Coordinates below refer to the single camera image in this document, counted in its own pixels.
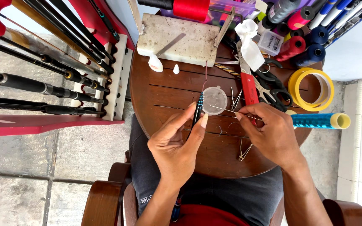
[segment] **yellow tape roll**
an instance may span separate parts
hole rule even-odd
[[[318,99],[314,103],[308,103],[300,96],[300,83],[302,79],[309,74],[314,75],[321,85],[321,92]],[[312,68],[301,68],[296,70],[290,76],[288,81],[288,92],[291,94],[294,103],[298,104],[303,109],[308,111],[320,111],[327,108],[332,102],[335,88],[333,86],[332,80],[323,71]]]

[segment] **red shirt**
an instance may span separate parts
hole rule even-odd
[[[183,204],[180,216],[170,226],[249,226],[233,214],[207,205]]]

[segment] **gray thread spool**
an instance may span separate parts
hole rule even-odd
[[[268,18],[270,22],[278,24],[287,18],[300,5],[301,0],[279,0],[270,8]]]

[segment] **hand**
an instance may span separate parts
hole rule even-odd
[[[247,113],[261,117],[265,125],[256,128],[244,115]],[[288,114],[259,103],[244,106],[235,115],[252,144],[272,162],[286,170],[304,159],[294,134],[293,120]]]
[[[182,113],[172,115],[148,141],[148,147],[160,169],[161,181],[180,189],[195,169],[196,152],[204,139],[208,115],[194,125],[188,140],[183,142],[184,123],[193,117],[196,102]]]

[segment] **dark gray pants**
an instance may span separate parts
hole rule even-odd
[[[148,138],[133,115],[129,155],[139,215],[148,204],[161,177],[147,142]],[[183,204],[219,208],[244,219],[250,226],[268,226],[283,196],[280,167],[243,179],[218,179],[194,173],[184,188]]]

